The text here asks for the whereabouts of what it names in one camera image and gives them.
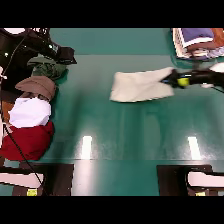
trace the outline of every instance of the purple cloth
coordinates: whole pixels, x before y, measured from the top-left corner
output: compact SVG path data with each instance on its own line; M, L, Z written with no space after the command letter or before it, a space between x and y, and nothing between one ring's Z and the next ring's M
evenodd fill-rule
M184 41L188 42L200 37L214 38L210 28L181 28Z

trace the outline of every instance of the pile of clothes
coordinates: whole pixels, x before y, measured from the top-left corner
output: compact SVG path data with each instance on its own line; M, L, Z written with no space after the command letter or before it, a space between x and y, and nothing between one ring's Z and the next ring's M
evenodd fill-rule
M208 60L224 56L223 28L171 28L176 56Z
M55 83L46 76L31 76L19 82L16 89L23 94L16 99L7 128L27 160L39 160L50 145L54 125L49 121L50 101ZM9 160L23 160L10 136L4 132L0 155Z

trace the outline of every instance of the glossy table surface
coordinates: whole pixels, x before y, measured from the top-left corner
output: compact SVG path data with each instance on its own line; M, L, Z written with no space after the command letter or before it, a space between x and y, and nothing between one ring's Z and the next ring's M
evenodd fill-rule
M159 195L158 164L206 163L224 171L222 93L190 86L160 100L109 100L115 72L191 68L175 59L169 29L52 28L51 33L54 42L76 49L78 64L57 81L55 135L39 162L74 164L72 195ZM189 137L197 140L199 157ZM6 194L9 187L1 186L0 195Z

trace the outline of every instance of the black cable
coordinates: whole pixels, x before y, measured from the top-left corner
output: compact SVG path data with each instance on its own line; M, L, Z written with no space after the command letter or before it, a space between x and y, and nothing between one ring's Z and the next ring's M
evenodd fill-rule
M23 41L26 39L26 37L28 36L29 34L29 31L27 32L27 34L23 37L23 39L19 42L19 44L17 45L17 47L14 49L11 57L10 57L10 60L9 60L9 63L6 67L6 69L3 71L2 73L2 76L0 78L0 109L1 109L1 118L2 118L2 122L3 122L3 133L4 133L4 130L7 132L8 136L11 138L12 142L15 144L16 148L19 150L19 153L20 155L23 157L23 159L25 160L25 162L27 163L27 165L30 167L30 169L32 170L32 172L35 174L35 176L37 177L38 181L40 182L40 185L42 186L43 188L43 191L44 193L46 194L46 196L48 196L39 176L37 175L37 173L35 172L34 168L31 166L31 164L27 161L26 157L24 156L21 148L18 146L18 144L16 143L15 139L12 137L11 133L8 131L6 125L4 124L4 115L3 115L3 109L2 109L2 81L3 81L3 76L5 75L7 69L9 68L9 65L11 64L12 62L12 58L14 56L14 54L16 53L17 49L21 46L21 44L23 43Z
M224 94L224 91L222 91L222 90L220 90L220 89L217 89L217 88L215 88L215 87L212 87L212 89L215 89L215 90L217 90L217 91L219 91L219 92L221 92L221 93Z

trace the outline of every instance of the dark red fabric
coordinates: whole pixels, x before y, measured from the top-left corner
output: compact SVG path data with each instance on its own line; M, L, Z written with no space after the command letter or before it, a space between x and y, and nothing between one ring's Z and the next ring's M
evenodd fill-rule
M51 121L46 126L40 125L32 128L11 126L10 129L13 131L12 137L27 160L39 160L47 150L51 136L54 134L54 125ZM24 160L9 136L3 138L0 155L9 160Z

